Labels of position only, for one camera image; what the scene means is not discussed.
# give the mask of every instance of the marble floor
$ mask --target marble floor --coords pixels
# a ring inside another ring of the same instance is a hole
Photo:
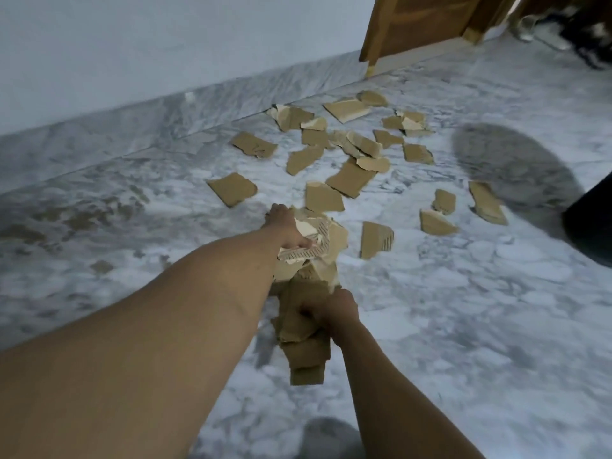
[[[612,270],[559,226],[560,211],[612,171],[610,72],[504,37],[298,105],[329,117],[321,103],[364,88],[426,113],[436,130],[421,139],[435,166],[386,150],[392,170],[335,216],[350,231],[340,279],[365,324],[488,458],[612,456]],[[389,114],[329,120],[367,134]],[[228,145],[238,130],[279,149],[247,157]],[[259,114],[0,196],[0,347],[117,301],[201,244],[257,228],[272,202],[302,206],[306,181],[325,180],[346,156],[326,151],[289,176],[288,153],[301,147],[297,131]],[[233,171],[259,193],[230,210],[206,179]],[[472,178],[492,183],[509,226],[470,211]],[[458,195],[457,235],[419,230],[436,188]],[[395,230],[392,252],[358,259],[365,220]],[[270,300],[192,456],[360,457],[340,351],[323,386],[290,387],[274,313]]]

